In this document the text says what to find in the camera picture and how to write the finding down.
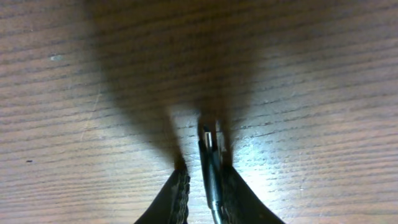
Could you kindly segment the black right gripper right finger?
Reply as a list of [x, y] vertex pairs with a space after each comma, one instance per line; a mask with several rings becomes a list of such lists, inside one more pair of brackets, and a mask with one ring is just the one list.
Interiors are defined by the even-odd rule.
[[232, 166], [222, 166], [222, 221], [227, 224], [284, 224], [251, 190]]

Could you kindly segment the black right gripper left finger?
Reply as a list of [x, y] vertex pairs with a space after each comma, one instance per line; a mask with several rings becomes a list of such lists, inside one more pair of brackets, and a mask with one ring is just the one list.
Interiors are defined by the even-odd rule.
[[190, 176], [186, 166], [175, 169], [148, 209], [134, 224], [187, 224]]

